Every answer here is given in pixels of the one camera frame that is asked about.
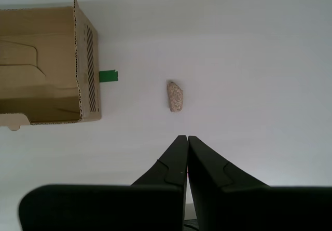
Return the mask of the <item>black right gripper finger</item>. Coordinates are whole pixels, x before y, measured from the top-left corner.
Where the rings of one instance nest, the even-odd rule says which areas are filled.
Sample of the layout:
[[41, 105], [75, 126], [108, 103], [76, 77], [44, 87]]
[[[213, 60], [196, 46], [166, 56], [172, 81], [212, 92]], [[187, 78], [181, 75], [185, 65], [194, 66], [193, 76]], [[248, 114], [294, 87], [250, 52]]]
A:
[[188, 140], [178, 136], [129, 186], [44, 185], [19, 203], [23, 230], [182, 230]]
[[331, 188], [269, 186], [189, 136], [200, 230], [331, 230]]

